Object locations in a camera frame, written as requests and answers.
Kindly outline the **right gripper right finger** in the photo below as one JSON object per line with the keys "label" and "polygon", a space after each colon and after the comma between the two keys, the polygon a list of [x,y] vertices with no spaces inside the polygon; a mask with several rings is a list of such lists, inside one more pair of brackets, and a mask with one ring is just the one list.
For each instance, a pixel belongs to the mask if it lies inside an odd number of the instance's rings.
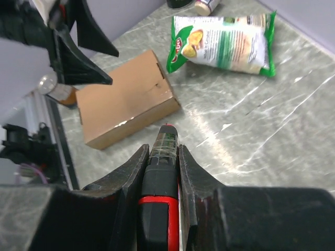
{"label": "right gripper right finger", "polygon": [[334,250],[323,189],[226,186],[179,148],[184,250]]}

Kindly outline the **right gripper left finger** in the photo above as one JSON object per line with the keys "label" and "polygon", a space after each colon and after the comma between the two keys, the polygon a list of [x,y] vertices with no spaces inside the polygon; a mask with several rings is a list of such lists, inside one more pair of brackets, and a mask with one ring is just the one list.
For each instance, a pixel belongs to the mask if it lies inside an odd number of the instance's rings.
{"label": "right gripper left finger", "polygon": [[1,250],[134,250],[149,146],[82,190],[1,186]]}

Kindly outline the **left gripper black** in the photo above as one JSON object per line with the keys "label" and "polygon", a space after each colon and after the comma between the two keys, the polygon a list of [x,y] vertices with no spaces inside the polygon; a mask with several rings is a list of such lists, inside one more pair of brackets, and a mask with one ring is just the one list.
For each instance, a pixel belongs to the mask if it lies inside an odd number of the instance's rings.
{"label": "left gripper black", "polygon": [[[1,1],[1,38],[48,49],[58,83],[111,85],[112,78],[74,43],[65,20],[65,1]],[[96,23],[87,1],[75,1],[77,41],[82,48],[119,57],[119,51]]]}

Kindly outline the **brown cardboard express box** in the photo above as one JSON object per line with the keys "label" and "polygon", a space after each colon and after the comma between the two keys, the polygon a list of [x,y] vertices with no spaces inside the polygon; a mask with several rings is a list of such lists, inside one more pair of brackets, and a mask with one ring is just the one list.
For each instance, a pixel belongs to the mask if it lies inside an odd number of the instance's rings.
{"label": "brown cardboard express box", "polygon": [[112,85],[76,92],[84,142],[103,150],[180,110],[156,54],[147,50],[109,73]]}

